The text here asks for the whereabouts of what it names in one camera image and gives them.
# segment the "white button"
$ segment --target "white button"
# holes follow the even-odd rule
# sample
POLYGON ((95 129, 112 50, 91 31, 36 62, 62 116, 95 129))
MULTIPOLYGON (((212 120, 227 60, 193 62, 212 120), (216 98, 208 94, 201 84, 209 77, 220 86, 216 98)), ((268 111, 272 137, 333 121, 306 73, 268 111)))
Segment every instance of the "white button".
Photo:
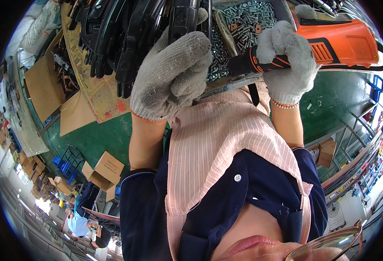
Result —
POLYGON ((235 177, 234 177, 234 180, 236 181, 236 182, 239 182, 239 181, 241 181, 241 175, 239 175, 239 174, 236 174, 235 175, 235 177))

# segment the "bracelet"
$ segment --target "bracelet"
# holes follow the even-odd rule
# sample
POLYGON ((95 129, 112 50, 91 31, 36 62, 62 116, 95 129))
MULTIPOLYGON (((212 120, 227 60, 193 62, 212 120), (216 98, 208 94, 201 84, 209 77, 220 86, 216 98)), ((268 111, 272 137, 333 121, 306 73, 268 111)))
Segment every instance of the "bracelet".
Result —
POLYGON ((300 102, 297 102, 297 103, 295 103, 295 104, 281 104, 281 103, 275 101, 274 99, 271 99, 271 101, 272 101, 275 105, 277 105, 278 107, 280 107, 280 108, 284 108, 284 109, 293 109, 293 108, 299 106, 299 104, 300 104, 300 102))

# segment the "orange power tool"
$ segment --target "orange power tool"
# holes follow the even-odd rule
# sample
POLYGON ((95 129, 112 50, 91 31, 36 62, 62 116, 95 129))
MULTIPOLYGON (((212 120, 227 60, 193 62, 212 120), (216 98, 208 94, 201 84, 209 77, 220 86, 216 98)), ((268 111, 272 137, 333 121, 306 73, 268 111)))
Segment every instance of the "orange power tool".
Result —
MULTIPOLYGON (((383 65, 372 66, 378 63, 378 51, 383 53, 383 45, 376 42, 370 29, 360 20, 301 19, 296 33, 309 41, 321 69, 383 70, 383 65)), ((261 64, 256 50, 255 45, 231 58, 226 70, 236 76, 291 67, 287 55, 277 55, 270 64, 261 64)))

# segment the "eyeglasses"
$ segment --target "eyeglasses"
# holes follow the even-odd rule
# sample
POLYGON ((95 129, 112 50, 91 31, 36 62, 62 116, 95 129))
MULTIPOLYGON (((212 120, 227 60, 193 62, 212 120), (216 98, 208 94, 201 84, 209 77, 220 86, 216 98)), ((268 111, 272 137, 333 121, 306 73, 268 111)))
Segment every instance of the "eyeglasses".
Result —
POLYGON ((294 249, 285 261, 325 260, 324 258, 329 261, 336 261, 352 247, 358 238, 360 238, 359 253, 361 253, 363 246, 361 220, 352 227, 329 233, 294 249))

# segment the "navy blue shirt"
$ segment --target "navy blue shirt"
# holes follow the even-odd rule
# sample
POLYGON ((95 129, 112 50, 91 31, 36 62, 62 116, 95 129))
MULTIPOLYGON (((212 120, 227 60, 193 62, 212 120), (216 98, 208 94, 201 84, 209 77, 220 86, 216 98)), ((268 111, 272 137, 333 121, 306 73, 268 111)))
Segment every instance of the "navy blue shirt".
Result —
MULTIPOLYGON (((166 151, 157 172, 134 170, 121 179, 120 232, 123 258, 127 261, 172 260, 164 203, 170 136, 171 132, 167 134, 166 151)), ((309 242, 324 233, 328 220, 326 202, 309 151, 297 148, 293 153, 302 180, 313 184, 309 195, 312 210, 309 242)), ((252 151, 243 149, 234 156, 225 174, 187 214, 178 260, 209 260, 245 202, 270 212, 277 219, 284 242, 299 242, 302 229, 300 199, 295 178, 252 151)))

